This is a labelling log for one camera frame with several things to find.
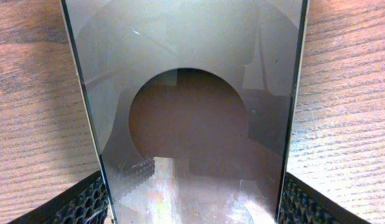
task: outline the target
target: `circular hole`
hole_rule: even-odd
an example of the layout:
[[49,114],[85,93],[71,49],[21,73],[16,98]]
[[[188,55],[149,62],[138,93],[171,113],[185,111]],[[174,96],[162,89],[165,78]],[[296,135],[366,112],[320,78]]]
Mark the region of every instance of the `circular hole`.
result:
[[94,192],[94,199],[97,199],[98,196],[100,196],[100,194],[99,194],[98,191],[96,190],[96,191]]
[[100,206],[101,206],[100,200],[95,201],[95,203],[94,203],[94,209],[98,209],[98,208],[100,208]]
[[97,220],[100,221],[102,216],[103,216],[103,213],[100,212],[100,213],[97,215]]
[[71,223],[72,223],[72,217],[68,217],[64,221],[64,224],[71,224]]
[[101,185],[100,191],[101,191],[101,193],[104,193],[104,191],[105,191],[105,185]]
[[75,216],[80,217],[83,215],[84,212],[85,212],[85,209],[83,207],[79,207],[78,209],[76,209]]
[[91,224],[97,224],[98,220],[97,220],[97,216],[94,216],[91,220],[90,220],[90,223]]
[[310,211],[311,211],[312,213],[315,213],[315,212],[316,212],[316,204],[315,204],[315,203],[311,203],[311,205],[310,205]]
[[92,215],[93,215],[93,210],[92,210],[92,209],[89,209],[89,210],[87,210],[87,212],[86,212],[85,218],[90,218]]
[[101,200],[107,200],[108,199],[108,196],[105,194],[105,195],[101,195]]
[[92,203],[93,203],[93,200],[91,198],[87,199],[87,201],[85,203],[85,208],[92,206]]
[[106,217],[107,217],[107,214],[103,213],[103,217],[101,217],[100,224],[104,224]]
[[307,216],[306,216],[306,213],[303,212],[303,215],[302,215],[302,219],[301,219],[302,223],[306,224],[308,219],[307,219]]
[[[198,69],[170,70],[148,80],[131,102],[128,119],[133,144],[145,158],[184,157],[194,151],[212,160],[208,145],[233,150],[228,143],[232,138],[247,138],[241,148],[250,142],[248,114],[238,92],[222,78]],[[174,149],[181,139],[183,150],[157,151]]]

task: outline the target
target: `tinted glass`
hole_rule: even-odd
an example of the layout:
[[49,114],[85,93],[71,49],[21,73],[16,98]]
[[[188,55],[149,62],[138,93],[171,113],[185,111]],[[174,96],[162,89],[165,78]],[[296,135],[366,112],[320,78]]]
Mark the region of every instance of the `tinted glass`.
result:
[[302,4],[63,2],[118,223],[273,222]]

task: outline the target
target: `wooden table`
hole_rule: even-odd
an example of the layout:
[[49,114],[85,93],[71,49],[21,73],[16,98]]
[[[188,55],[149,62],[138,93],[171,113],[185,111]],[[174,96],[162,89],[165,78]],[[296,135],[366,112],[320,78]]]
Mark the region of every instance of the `wooden table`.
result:
[[[98,170],[57,0],[0,0],[0,223]],[[385,223],[385,0],[312,0],[288,171]]]

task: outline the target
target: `black perforated grille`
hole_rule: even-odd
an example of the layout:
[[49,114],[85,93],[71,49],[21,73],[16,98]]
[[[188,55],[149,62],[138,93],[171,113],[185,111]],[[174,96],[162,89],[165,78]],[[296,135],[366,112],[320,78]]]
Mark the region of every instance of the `black perforated grille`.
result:
[[340,224],[288,177],[284,181],[278,223]]
[[77,198],[61,208],[53,219],[46,224],[97,224],[104,223],[108,213],[108,194],[102,181],[98,178]]

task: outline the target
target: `glass edge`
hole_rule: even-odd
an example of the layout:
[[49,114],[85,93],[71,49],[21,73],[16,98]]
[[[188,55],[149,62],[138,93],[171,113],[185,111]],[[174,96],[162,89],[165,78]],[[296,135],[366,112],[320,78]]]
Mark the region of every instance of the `glass edge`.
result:
[[299,87],[299,79],[300,79],[300,72],[302,68],[302,59],[303,59],[303,46],[305,43],[305,36],[306,36],[306,28],[307,28],[307,21],[308,21],[308,13],[309,13],[309,5],[310,0],[302,0],[302,9],[301,9],[301,16],[300,16],[300,23],[299,23],[299,32],[298,32],[298,44],[297,44],[297,54],[295,57],[295,67],[293,72],[293,90],[295,91],[291,97],[290,102],[290,110],[288,114],[288,123],[287,123],[287,134],[285,135],[285,147],[284,147],[284,155],[283,155],[283,162],[282,162],[282,168],[281,168],[281,177],[280,177],[280,187],[278,188],[278,197],[277,197],[277,207],[275,211],[275,221],[278,221],[278,215],[280,213],[280,206],[281,206],[281,196],[282,196],[282,189],[284,184],[284,177],[285,173],[287,172],[287,163],[288,163],[288,155],[289,155],[289,148],[290,148],[290,137],[292,132],[292,125],[293,125],[293,115],[295,111],[295,107],[297,105],[297,98],[298,98],[298,87]]
[[98,165],[100,166],[100,172],[101,172],[101,175],[103,177],[103,182],[104,182],[105,186],[107,187],[107,191],[108,191],[108,201],[109,201],[109,205],[110,205],[110,212],[112,214],[112,219],[114,220],[114,222],[118,223],[117,219],[116,219],[116,215],[115,215],[114,210],[113,210],[113,201],[112,201],[112,197],[111,197],[110,186],[108,185],[107,176],[105,175],[105,168],[103,165],[102,157],[98,153],[98,143],[96,142],[96,138],[95,138],[96,132],[95,132],[95,128],[93,125],[93,118],[90,115],[91,113],[90,113],[90,107],[88,104],[88,98],[87,98],[87,94],[86,94],[86,87],[82,84],[84,81],[83,75],[82,75],[82,68],[80,66],[80,62],[79,62],[79,58],[78,58],[76,43],[75,43],[75,39],[74,39],[74,33],[72,31],[72,26],[70,24],[70,17],[68,14],[67,3],[66,3],[66,0],[59,0],[59,1],[60,1],[60,6],[61,6],[62,18],[64,20],[65,31],[66,31],[67,37],[68,37],[68,43],[69,43],[70,49],[72,51],[72,58],[74,60],[74,65],[75,65],[75,69],[76,69],[76,76],[77,76],[77,79],[79,82],[79,87],[80,87],[80,93],[82,94],[82,98],[83,98],[83,105],[84,105],[85,111],[86,111],[88,126],[90,129],[90,134],[92,135],[92,141],[93,141],[95,154],[97,156]]

